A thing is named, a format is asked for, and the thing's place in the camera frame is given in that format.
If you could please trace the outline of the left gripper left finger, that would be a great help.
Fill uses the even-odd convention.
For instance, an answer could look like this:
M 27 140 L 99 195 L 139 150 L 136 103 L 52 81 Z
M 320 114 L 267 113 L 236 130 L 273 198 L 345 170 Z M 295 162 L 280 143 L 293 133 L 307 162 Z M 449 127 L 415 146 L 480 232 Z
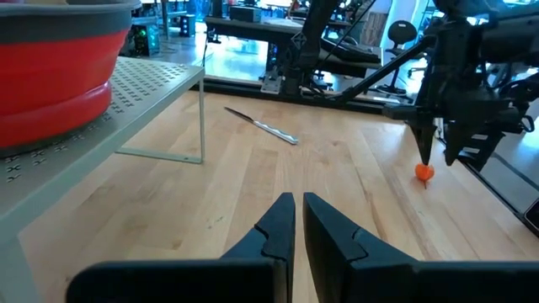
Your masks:
M 78 273 L 68 302 L 289 302 L 296 204 L 281 194 L 219 258 L 96 263 Z

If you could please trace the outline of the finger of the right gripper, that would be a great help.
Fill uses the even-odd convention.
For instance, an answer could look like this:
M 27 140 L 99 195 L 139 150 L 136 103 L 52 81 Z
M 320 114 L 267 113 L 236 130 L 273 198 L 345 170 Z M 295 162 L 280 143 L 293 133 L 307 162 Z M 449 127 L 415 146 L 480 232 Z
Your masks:
M 382 109 L 382 114 L 392 120 L 402 120 L 409 126 L 419 149 L 421 162 L 428 165 L 436 131 L 432 112 L 414 105 L 387 104 Z
M 446 165 L 451 166 L 459 160 L 481 171 L 503 138 L 504 133 L 497 129 L 473 132 L 466 125 L 444 123 Z

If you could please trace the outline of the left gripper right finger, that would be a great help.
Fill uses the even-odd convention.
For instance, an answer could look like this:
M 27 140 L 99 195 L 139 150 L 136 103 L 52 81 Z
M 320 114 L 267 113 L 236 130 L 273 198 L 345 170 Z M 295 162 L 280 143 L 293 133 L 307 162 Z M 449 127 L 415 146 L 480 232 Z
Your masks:
M 538 303 L 536 262 L 420 261 L 314 193 L 303 196 L 303 225 L 321 302 Z

